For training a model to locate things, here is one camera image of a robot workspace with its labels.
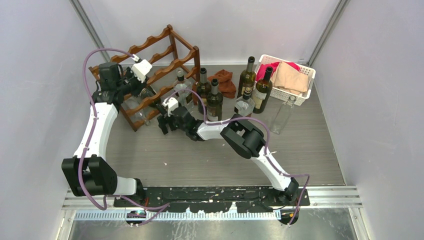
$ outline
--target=wooden floor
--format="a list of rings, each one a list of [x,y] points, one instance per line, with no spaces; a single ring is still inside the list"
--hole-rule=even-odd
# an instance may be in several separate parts
[[[233,72],[232,80],[238,83],[244,68],[208,66],[207,71],[209,76],[226,69]],[[168,76],[159,80],[157,86],[168,85],[173,80],[174,76]],[[223,119],[234,114],[234,104],[235,99],[224,98]],[[269,125],[280,104],[280,100],[270,97],[265,111],[252,117]],[[192,114],[201,118],[196,108]],[[310,98],[294,109],[283,132],[271,133],[269,149],[288,173],[309,173],[310,185],[344,185],[315,88]],[[270,184],[256,164],[238,156],[224,140],[194,142],[180,130],[163,135],[156,119],[134,132],[124,117],[118,115],[109,136],[106,160],[119,176],[139,178],[144,186]],[[300,184],[305,182],[305,179],[297,180]]]

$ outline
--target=plastic basket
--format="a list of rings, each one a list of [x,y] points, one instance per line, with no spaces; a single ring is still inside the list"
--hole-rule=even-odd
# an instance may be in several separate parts
[[[281,61],[289,62],[289,61],[286,61],[284,59],[280,59],[280,58],[276,58],[276,57],[273,57],[273,56],[270,56],[270,55],[263,54],[262,56],[260,56],[259,63],[256,66],[256,69],[254,70],[254,72],[255,73],[258,72],[261,64],[270,64],[270,63],[281,62]],[[270,95],[271,97],[276,98],[276,99],[280,99],[280,100],[283,100],[283,101],[287,101],[289,99],[289,96],[293,95],[293,96],[296,97],[296,102],[294,104],[297,105],[297,106],[302,105],[302,103],[306,99],[309,98],[309,96],[311,95],[312,86],[314,85],[315,69],[307,67],[307,66],[303,66],[303,65],[300,65],[300,64],[297,64],[297,65],[300,67],[300,72],[308,76],[308,87],[307,87],[308,90],[307,90],[307,92],[301,93],[301,95],[296,95],[296,94],[278,89],[276,87],[273,87],[272,91],[271,91],[271,95]]]

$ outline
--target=wooden wine rack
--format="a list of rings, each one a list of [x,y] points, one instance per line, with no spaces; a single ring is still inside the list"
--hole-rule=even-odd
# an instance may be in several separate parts
[[[129,48],[128,52],[130,54],[137,54],[138,52],[150,47],[151,45],[157,43],[159,40],[164,39],[169,36],[170,45],[166,50],[162,53],[155,53],[149,60],[150,64],[153,64],[157,62],[158,60],[162,59],[166,55],[172,53],[173,61],[166,67],[163,67],[159,70],[157,70],[151,78],[147,81],[147,85],[150,86],[154,82],[158,81],[160,78],[164,77],[165,75],[169,74],[176,68],[182,68],[187,74],[185,77],[193,78],[196,82],[200,79],[200,54],[199,54],[199,48],[197,46],[192,46],[190,43],[188,43],[184,38],[182,38],[178,33],[176,33],[173,30],[173,27],[168,24],[162,31],[161,34],[157,36],[149,36],[146,41],[141,45],[133,45]],[[187,56],[184,58],[179,59],[178,58],[178,52],[177,52],[177,45],[175,40],[180,41],[186,48],[188,48],[189,52]],[[128,59],[129,56],[124,55],[115,55],[110,58],[111,62],[121,63],[122,61]],[[191,69],[188,69],[183,64],[189,61],[190,59],[194,59],[194,67]],[[91,72],[91,74],[94,76],[94,78],[98,81],[100,80],[99,77],[99,66],[89,67],[88,68]],[[130,117],[136,114],[138,111],[142,110],[143,108],[147,107],[152,102],[156,101],[169,91],[171,91],[174,88],[174,84],[169,86],[163,86],[160,88],[160,90],[151,97],[146,97],[143,99],[143,101],[138,105],[136,108],[131,108],[124,110],[124,108],[120,107],[120,112],[124,116],[124,118],[128,121],[131,128],[135,131],[137,131],[141,126],[145,124],[144,120],[139,120],[136,122],[133,122]],[[131,97],[131,94],[128,94],[124,97],[125,100],[129,99]],[[148,113],[147,119],[151,120],[155,116],[159,114],[159,111],[157,109],[152,110]]]

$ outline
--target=green wine bottle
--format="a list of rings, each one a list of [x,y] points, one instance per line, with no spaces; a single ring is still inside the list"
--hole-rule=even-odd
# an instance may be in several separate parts
[[[223,119],[223,94],[218,90],[218,79],[212,80],[212,89],[207,95],[207,119],[209,121],[221,121]]]
[[[263,78],[256,83],[256,87],[252,94],[252,99],[254,101],[254,114],[262,113],[267,106],[268,99],[271,95],[271,90],[273,89],[273,83],[270,81],[272,73],[273,68],[270,66],[267,67],[265,70],[265,76],[263,76]]]
[[[255,57],[250,56],[247,60],[247,68],[240,74],[240,80],[238,82],[237,98],[240,98],[245,92],[245,88],[253,88],[255,85],[256,73],[252,70],[253,64],[255,63]]]
[[[203,114],[203,107],[200,101],[203,101],[205,107],[208,105],[206,98],[211,92],[211,89],[211,83],[208,81],[208,78],[206,76],[206,68],[202,67],[200,68],[200,81],[197,85],[197,94],[201,97],[201,99],[199,99],[199,101],[197,102],[197,107],[201,114]]]

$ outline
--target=white wall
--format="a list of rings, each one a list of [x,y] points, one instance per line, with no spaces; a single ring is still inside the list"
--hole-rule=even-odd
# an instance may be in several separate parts
[[[200,49],[202,64],[242,63],[269,54],[307,62],[339,0],[80,0],[103,43],[128,49],[171,24]],[[143,51],[149,59],[166,38]],[[185,57],[188,51],[181,51]],[[158,63],[169,63],[164,58]]]
[[[81,72],[95,46],[67,0],[2,1],[0,24],[0,239],[49,240],[68,187],[61,163],[88,121]]]
[[[350,1],[313,66],[340,166],[376,240],[424,236],[423,9]]]

